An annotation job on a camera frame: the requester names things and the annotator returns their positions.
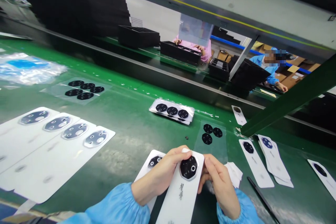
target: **protective film sheet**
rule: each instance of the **protective film sheet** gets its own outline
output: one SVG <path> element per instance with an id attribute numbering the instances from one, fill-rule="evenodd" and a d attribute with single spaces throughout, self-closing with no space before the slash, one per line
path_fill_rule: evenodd
<path id="1" fill-rule="evenodd" d="M 212 154 L 221 163 L 228 161 L 226 147 L 226 128 L 224 126 L 201 121 L 194 151 L 202 154 Z"/>
<path id="2" fill-rule="evenodd" d="M 93 80 L 75 77 L 47 87 L 41 92 L 51 94 L 66 101 L 86 105 L 99 98 L 111 86 Z"/>

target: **person's right hand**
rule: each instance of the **person's right hand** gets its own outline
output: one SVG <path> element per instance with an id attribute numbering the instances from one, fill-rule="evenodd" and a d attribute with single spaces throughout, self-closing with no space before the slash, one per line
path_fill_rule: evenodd
<path id="1" fill-rule="evenodd" d="M 176 38 L 176 39 L 173 40 L 173 42 L 174 42 L 176 45 L 178 45 L 178 44 L 181 44 L 182 40 Z"/>
<path id="2" fill-rule="evenodd" d="M 238 219 L 240 203 L 233 188 L 228 169 L 211 154 L 204 155 L 204 164 L 205 167 L 199 182 L 198 193 L 201 193 L 206 180 L 212 181 L 217 202 L 224 215 L 232 220 Z"/>

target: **person's left hand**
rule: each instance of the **person's left hand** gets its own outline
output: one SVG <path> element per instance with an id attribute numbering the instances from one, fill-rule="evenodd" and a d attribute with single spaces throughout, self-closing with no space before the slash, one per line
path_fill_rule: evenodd
<path id="1" fill-rule="evenodd" d="M 284 84 L 282 84 L 281 82 L 278 82 L 277 87 L 280 88 L 284 93 L 286 93 L 288 91 L 288 87 L 286 87 Z"/>
<path id="2" fill-rule="evenodd" d="M 177 163 L 191 156 L 191 151 L 183 153 L 183 148 L 189 149 L 186 145 L 171 149 L 154 168 L 132 184 L 136 202 L 145 205 L 153 197 L 164 193 L 172 181 Z"/>

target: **blue sleeve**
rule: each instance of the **blue sleeve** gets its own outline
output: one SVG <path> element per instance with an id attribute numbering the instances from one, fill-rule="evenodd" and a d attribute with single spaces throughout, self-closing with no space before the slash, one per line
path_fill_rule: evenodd
<path id="1" fill-rule="evenodd" d="M 131 183 L 116 186 L 101 202 L 77 213 L 62 224 L 139 223 L 147 224 L 151 214 L 147 205 L 134 199 Z"/>
<path id="2" fill-rule="evenodd" d="M 240 216 L 238 219 L 232 220 L 225 216 L 217 203 L 217 217 L 220 224 L 263 224 L 259 219 L 256 208 L 249 197 L 239 189 L 235 188 L 238 201 L 240 203 Z"/>
<path id="3" fill-rule="evenodd" d="M 275 71 L 277 70 L 277 67 L 274 67 L 272 73 L 270 76 L 267 77 L 267 81 L 268 83 L 275 85 L 276 82 L 278 82 L 279 80 L 275 77 Z"/>

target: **white wall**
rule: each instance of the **white wall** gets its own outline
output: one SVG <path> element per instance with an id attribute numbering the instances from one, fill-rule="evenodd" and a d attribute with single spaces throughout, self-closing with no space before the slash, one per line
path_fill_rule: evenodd
<path id="1" fill-rule="evenodd" d="M 160 33 L 161 41 L 171 41 L 179 33 L 181 13 L 146 0 L 126 0 L 131 17 L 143 27 Z"/>

